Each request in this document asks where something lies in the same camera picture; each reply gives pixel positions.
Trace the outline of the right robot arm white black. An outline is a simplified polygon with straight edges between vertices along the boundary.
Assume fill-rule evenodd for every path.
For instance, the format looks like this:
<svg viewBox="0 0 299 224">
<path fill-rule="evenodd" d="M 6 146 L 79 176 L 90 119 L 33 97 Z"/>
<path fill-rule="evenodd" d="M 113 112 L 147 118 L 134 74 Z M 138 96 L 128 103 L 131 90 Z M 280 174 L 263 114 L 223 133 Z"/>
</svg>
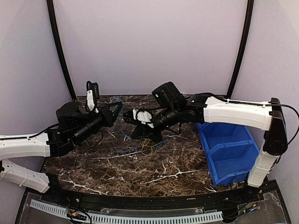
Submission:
<svg viewBox="0 0 299 224">
<path fill-rule="evenodd" d="M 278 98 L 270 101 L 250 102 L 222 98 L 210 92 L 185 97 L 173 82 L 157 87 L 153 92 L 159 113 L 153 109 L 132 109 L 124 114 L 127 123 L 134 124 L 132 139 L 147 138 L 154 142 L 162 140 L 162 131 L 183 123 L 221 123 L 241 125 L 264 131 L 264 144 L 251 168 L 247 185 L 239 191 L 238 198 L 249 202 L 256 196 L 271 168 L 287 151 L 286 122 Z"/>
</svg>

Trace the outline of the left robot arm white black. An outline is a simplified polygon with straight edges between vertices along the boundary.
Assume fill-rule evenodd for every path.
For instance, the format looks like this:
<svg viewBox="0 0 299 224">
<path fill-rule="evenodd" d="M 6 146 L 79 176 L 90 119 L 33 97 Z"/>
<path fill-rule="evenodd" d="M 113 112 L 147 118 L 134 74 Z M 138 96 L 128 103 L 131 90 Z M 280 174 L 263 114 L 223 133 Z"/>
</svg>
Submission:
<svg viewBox="0 0 299 224">
<path fill-rule="evenodd" d="M 122 103 L 102 105 L 89 113 L 82 113 L 77 102 L 64 104 L 56 111 L 58 123 L 45 130 L 25 136 L 0 139 L 0 178 L 20 187 L 46 193 L 55 203 L 63 203 L 66 193 L 60 189 L 56 175 L 39 173 L 11 162 L 21 157 L 60 157 L 80 146 L 103 127 L 112 127 L 122 110 Z"/>
</svg>

